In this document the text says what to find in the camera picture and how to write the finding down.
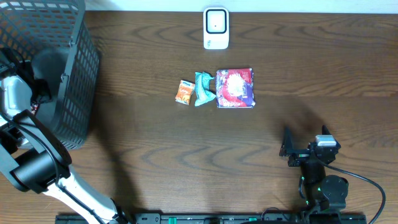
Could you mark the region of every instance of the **white backdrop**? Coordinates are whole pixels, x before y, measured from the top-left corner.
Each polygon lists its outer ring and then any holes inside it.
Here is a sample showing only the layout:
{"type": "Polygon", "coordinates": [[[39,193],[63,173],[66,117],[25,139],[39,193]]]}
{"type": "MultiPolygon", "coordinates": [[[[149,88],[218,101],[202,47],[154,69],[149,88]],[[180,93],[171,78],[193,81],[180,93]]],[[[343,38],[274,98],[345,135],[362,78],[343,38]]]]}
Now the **white backdrop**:
{"type": "Polygon", "coordinates": [[[231,12],[398,13],[398,0],[85,0],[86,10],[202,12],[223,6],[231,12]]]}

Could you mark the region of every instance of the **orange snack packet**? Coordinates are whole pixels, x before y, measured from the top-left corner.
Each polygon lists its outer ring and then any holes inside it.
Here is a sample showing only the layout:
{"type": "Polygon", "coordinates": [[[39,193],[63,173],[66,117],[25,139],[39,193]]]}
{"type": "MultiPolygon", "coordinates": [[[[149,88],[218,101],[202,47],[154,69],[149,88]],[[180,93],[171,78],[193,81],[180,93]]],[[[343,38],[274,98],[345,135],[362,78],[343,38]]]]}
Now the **orange snack packet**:
{"type": "Polygon", "coordinates": [[[189,105],[189,102],[191,100],[191,95],[194,89],[195,89],[195,84],[181,80],[177,96],[175,96],[175,101],[183,103],[185,105],[189,105]]]}

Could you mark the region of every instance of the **table surface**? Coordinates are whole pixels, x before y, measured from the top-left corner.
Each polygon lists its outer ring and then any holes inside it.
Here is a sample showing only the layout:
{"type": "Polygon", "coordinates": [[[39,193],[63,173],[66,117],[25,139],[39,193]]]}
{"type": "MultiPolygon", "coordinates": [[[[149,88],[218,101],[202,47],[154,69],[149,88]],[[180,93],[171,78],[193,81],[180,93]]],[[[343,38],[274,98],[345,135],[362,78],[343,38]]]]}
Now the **table surface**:
{"type": "MultiPolygon", "coordinates": [[[[203,48],[202,13],[87,12],[85,21],[101,65],[88,139],[71,152],[73,165],[127,210],[299,209],[300,169],[278,156],[282,130],[289,126],[304,147],[327,124],[342,145],[333,165],[383,186],[378,223],[398,222],[398,16],[231,13],[226,50],[203,48]],[[197,71],[247,67],[252,110],[174,101],[180,80],[194,82],[197,71]]],[[[349,181],[345,211],[372,219],[377,188],[338,175],[349,181]]],[[[73,213],[2,175],[0,198],[2,223],[73,213]]]]}

